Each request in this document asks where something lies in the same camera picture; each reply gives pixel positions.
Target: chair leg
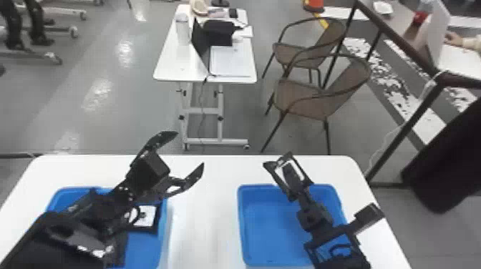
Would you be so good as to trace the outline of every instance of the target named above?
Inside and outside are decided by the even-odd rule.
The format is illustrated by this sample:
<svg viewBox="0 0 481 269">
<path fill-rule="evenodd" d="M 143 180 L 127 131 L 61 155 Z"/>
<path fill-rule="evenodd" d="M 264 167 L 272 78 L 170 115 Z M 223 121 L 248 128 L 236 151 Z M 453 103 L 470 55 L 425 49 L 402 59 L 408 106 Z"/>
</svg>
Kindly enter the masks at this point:
<svg viewBox="0 0 481 269">
<path fill-rule="evenodd" d="M 269 100 L 267 101 L 267 110 L 266 110 L 266 113 L 264 113 L 264 116 L 267 116 L 267 114 L 269 114 L 269 110 L 271 110 L 273 103 L 274 103 L 274 93 L 271 94 L 271 97 L 269 97 Z"/>
<path fill-rule="evenodd" d="M 266 143 L 264 143 L 264 146 L 262 146 L 261 153 L 264 152 L 264 150 L 267 148 L 267 145 L 269 145 L 269 142 L 272 140 L 272 137 L 277 132 L 277 129 L 279 129 L 279 126 L 281 126 L 281 123 L 282 121 L 284 121 L 284 118 L 286 117 L 286 115 L 287 115 L 287 112 L 281 112 L 281 114 L 279 115 L 279 120 L 277 121 L 276 126 L 274 127 L 271 134 L 267 138 Z"/>
<path fill-rule="evenodd" d="M 269 61 L 267 62 L 266 68 L 264 68 L 264 72 L 262 73 L 262 78 L 266 76 L 267 69 L 271 65 L 272 59 L 274 59 L 274 53 L 271 54 L 271 58 L 269 58 Z"/>
<path fill-rule="evenodd" d="M 326 132 L 327 155 L 331 154 L 331 138 L 329 135 L 329 122 L 324 120 L 324 131 Z"/>
<path fill-rule="evenodd" d="M 316 69 L 316 71 L 317 71 L 317 85 L 319 86 L 319 88 L 322 88 L 321 70 Z"/>
</svg>

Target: laptop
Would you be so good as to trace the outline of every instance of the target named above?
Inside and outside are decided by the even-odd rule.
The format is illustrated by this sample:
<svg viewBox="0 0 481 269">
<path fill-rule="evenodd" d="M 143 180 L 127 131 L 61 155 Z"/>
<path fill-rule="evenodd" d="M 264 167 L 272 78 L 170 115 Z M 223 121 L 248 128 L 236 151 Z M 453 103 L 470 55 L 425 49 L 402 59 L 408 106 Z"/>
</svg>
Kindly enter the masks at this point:
<svg viewBox="0 0 481 269">
<path fill-rule="evenodd" d="M 211 46 L 207 34 L 194 19 L 192 45 L 205 68 L 215 77 L 249 77 L 249 62 L 242 54 L 242 44 L 233 42 L 231 47 Z"/>
<path fill-rule="evenodd" d="M 481 79 L 481 57 L 478 52 L 444 44 L 451 14 L 441 0 L 434 0 L 427 33 L 427 48 L 440 70 L 448 70 L 473 79 Z"/>
</svg>

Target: robotic arm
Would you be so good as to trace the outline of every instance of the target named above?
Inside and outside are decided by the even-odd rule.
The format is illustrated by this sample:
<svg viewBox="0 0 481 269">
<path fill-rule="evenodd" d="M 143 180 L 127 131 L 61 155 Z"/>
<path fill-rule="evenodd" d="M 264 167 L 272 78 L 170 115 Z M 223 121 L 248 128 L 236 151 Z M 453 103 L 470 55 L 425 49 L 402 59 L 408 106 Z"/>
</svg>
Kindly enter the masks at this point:
<svg viewBox="0 0 481 269">
<path fill-rule="evenodd" d="M 121 252 L 119 235 L 142 217 L 138 204 L 160 204 L 192 187 L 201 177 L 200 164 L 185 179 L 170 176 L 156 150 L 177 132 L 152 137 L 130 164 L 125 179 L 106 195 L 90 190 L 61 212 L 46 212 L 0 263 L 0 269 L 105 268 Z M 136 217 L 130 220 L 132 210 Z"/>
<path fill-rule="evenodd" d="M 288 152 L 275 162 L 264 162 L 264 168 L 271 174 L 274 181 L 287 195 L 289 202 L 298 201 L 301 209 L 297 219 L 302 228 L 311 234 L 312 240 L 304 244 L 309 259 L 315 269 L 370 269 L 371 265 L 359 248 L 360 242 L 356 235 L 371 227 L 384 217 L 384 213 L 371 203 L 356 213 L 356 217 L 347 225 L 333 226 L 329 211 L 311 197 L 308 187 L 313 184 L 291 152 Z M 327 244 L 341 235 L 346 235 L 350 244 L 334 245 L 330 250 L 330 258 L 319 255 L 317 248 Z M 350 249 L 350 255 L 336 255 L 334 251 L 340 248 Z"/>
</svg>

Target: white bottle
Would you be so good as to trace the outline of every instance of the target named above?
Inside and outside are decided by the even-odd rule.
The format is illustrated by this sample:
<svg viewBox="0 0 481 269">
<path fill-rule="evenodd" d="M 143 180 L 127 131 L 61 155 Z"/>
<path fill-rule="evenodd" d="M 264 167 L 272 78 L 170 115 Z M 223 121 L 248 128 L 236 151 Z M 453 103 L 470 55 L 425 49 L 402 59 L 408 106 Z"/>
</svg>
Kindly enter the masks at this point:
<svg viewBox="0 0 481 269">
<path fill-rule="evenodd" d="M 175 28 L 179 45 L 187 45 L 190 42 L 189 18 L 184 13 L 175 15 Z"/>
</svg>

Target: orange object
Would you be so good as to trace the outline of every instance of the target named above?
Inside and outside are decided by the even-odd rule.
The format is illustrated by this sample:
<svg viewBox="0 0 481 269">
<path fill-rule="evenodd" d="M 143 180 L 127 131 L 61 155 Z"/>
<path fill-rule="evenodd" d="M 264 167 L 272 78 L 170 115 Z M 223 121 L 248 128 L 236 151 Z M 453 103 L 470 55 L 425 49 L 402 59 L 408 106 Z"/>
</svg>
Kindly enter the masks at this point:
<svg viewBox="0 0 481 269">
<path fill-rule="evenodd" d="M 303 8 L 310 12 L 324 12 L 324 0 L 304 0 Z"/>
</svg>

